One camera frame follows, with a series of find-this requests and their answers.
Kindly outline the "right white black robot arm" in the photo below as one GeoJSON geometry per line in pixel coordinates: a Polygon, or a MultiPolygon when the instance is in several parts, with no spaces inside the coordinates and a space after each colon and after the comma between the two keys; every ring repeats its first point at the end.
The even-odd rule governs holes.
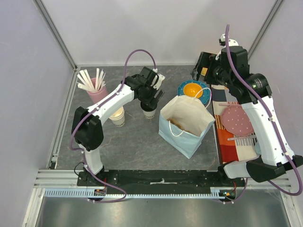
{"type": "Polygon", "coordinates": [[[265,182],[284,175],[303,164],[303,157],[289,147],[276,117],[271,88],[266,77],[250,73],[248,52],[241,46],[223,48],[221,54],[201,52],[191,76],[199,80],[206,68],[204,81],[228,88],[248,116],[257,136],[261,154],[258,158],[232,161],[219,166],[217,181],[228,186],[234,178],[250,177],[265,182]]]}

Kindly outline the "brown cardboard cup carrier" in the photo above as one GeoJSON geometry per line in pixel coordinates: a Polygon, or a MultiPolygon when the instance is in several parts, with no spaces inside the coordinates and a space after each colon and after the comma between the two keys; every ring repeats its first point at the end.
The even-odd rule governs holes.
{"type": "Polygon", "coordinates": [[[197,133],[195,133],[189,126],[185,125],[185,124],[180,124],[176,119],[174,118],[168,118],[167,121],[169,122],[169,129],[170,129],[170,132],[171,134],[174,136],[174,137],[179,137],[181,136],[184,132],[188,132],[190,134],[193,134],[193,135],[196,135],[197,136],[197,133]],[[172,125],[175,125],[177,128],[179,128],[181,130],[181,132],[179,134],[174,134],[173,131],[172,131],[172,128],[171,126],[172,125]]]}

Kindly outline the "stack of white paper cups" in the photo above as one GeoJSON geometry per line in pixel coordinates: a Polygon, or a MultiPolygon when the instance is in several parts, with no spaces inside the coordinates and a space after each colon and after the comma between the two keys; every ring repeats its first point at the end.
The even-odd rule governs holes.
{"type": "Polygon", "coordinates": [[[123,107],[120,107],[110,117],[110,120],[116,127],[122,127],[125,124],[125,111],[123,107]]]}

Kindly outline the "light blue paper bag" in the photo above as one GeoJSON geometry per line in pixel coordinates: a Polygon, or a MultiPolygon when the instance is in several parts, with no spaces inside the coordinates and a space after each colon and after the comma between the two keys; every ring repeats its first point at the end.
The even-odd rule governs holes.
{"type": "Polygon", "coordinates": [[[199,99],[175,96],[160,111],[159,135],[190,159],[214,121],[199,99]]]}

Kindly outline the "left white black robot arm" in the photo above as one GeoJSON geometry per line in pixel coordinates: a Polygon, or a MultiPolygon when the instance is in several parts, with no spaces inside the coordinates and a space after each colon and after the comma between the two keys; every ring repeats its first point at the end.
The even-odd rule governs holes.
{"type": "Polygon", "coordinates": [[[104,139],[103,124],[118,109],[135,99],[141,102],[140,106],[146,117],[152,118],[158,101],[164,94],[160,89],[164,79],[156,69],[144,67],[139,74],[124,78],[121,85],[98,103],[86,109],[76,109],[71,130],[72,138],[84,152],[85,168],[89,171],[87,180],[93,186],[99,186],[104,181],[99,151],[104,139]]]}

